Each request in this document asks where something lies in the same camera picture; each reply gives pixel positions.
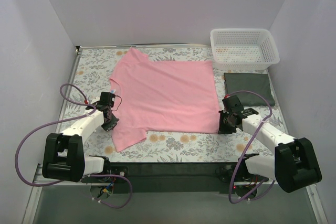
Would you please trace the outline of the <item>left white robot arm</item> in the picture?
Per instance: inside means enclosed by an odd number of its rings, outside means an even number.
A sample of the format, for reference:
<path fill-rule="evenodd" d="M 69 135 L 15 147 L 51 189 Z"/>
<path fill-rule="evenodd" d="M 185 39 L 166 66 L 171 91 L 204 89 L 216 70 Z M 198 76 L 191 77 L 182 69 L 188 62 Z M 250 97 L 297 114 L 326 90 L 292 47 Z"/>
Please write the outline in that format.
<path fill-rule="evenodd" d="M 70 182 L 79 182 L 92 174 L 100 182 L 111 178 L 109 159 L 103 156 L 85 156 L 83 146 L 98 128 L 109 132 L 117 125 L 119 119 L 112 111 L 115 99 L 115 94 L 102 92 L 93 104 L 96 107 L 94 113 L 89 113 L 92 107 L 88 106 L 83 118 L 61 133 L 47 136 L 42 167 L 45 178 Z"/>

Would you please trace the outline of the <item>pink t shirt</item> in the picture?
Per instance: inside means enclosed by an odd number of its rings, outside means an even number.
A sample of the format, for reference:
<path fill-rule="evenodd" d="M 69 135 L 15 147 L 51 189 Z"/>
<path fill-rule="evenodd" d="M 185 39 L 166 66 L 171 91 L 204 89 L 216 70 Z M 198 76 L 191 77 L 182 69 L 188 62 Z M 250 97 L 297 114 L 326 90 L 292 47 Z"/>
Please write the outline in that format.
<path fill-rule="evenodd" d="M 146 139 L 148 131 L 216 134 L 219 102 L 211 61 L 151 61 L 130 48 L 110 77 L 121 98 L 112 130 L 116 151 Z"/>

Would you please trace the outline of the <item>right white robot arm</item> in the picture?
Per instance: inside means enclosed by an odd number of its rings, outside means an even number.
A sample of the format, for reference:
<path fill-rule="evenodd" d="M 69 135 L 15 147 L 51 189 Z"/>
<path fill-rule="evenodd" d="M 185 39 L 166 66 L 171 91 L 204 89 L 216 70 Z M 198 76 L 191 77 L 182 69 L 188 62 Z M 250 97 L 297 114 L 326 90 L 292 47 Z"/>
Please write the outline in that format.
<path fill-rule="evenodd" d="M 261 176 L 276 181 L 287 193 L 316 184 L 322 180 L 320 166 L 310 140 L 288 135 L 262 118 L 252 108 L 244 108 L 238 96 L 223 98 L 224 110 L 220 111 L 219 134 L 232 134 L 237 130 L 252 135 L 273 154 L 262 157 L 242 153 L 230 179 L 238 175 L 242 180 Z"/>

